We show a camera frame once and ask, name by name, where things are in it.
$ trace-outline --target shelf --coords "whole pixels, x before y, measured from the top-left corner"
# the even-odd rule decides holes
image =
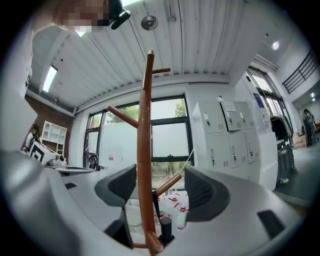
[[[58,154],[64,153],[65,143],[66,143],[67,128],[59,126],[57,124],[44,121],[44,126],[42,130],[42,139],[47,142],[52,142],[56,144],[55,151]]]

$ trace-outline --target chair backrest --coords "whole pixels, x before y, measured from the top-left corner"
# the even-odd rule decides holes
[[[93,154],[89,157],[89,162],[90,162],[90,165],[89,165],[89,168],[91,169],[96,169],[96,166],[97,166],[97,163],[98,163],[98,155],[97,154]]]

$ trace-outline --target white locker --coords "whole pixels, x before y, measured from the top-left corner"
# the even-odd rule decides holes
[[[239,112],[235,109],[233,102],[221,101],[225,121],[230,131],[239,131],[242,129],[242,120]]]
[[[248,153],[248,163],[250,164],[259,158],[258,137],[255,130],[246,130],[244,133]]]
[[[229,134],[230,152],[231,152],[231,167],[237,168],[242,165],[247,165],[248,153],[246,151],[247,143],[245,133],[234,132]]]
[[[209,155],[209,166],[212,170],[223,172],[230,168],[230,144],[227,134],[208,134],[207,150]]]
[[[235,102],[234,106],[240,115],[242,128],[245,130],[255,128],[251,110],[246,102]]]
[[[226,122],[218,101],[205,101],[197,103],[198,109],[193,112],[194,115],[200,115],[206,134],[226,132]]]

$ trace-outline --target person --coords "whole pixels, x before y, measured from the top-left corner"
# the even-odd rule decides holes
[[[48,0],[19,34],[2,70],[1,87],[15,90],[22,98],[32,76],[32,41],[35,35],[49,26],[76,30],[96,26],[109,12],[109,0]]]
[[[40,134],[40,125],[35,123],[32,126],[31,132],[27,135],[26,139],[25,139],[25,151],[29,152],[31,149],[31,146],[33,144],[33,142],[39,142],[42,143],[42,138],[41,138],[41,134]]]
[[[303,125],[305,129],[306,139],[307,139],[307,146],[311,146],[313,141],[316,138],[316,133],[314,129],[314,116],[308,109],[305,109],[302,114]]]

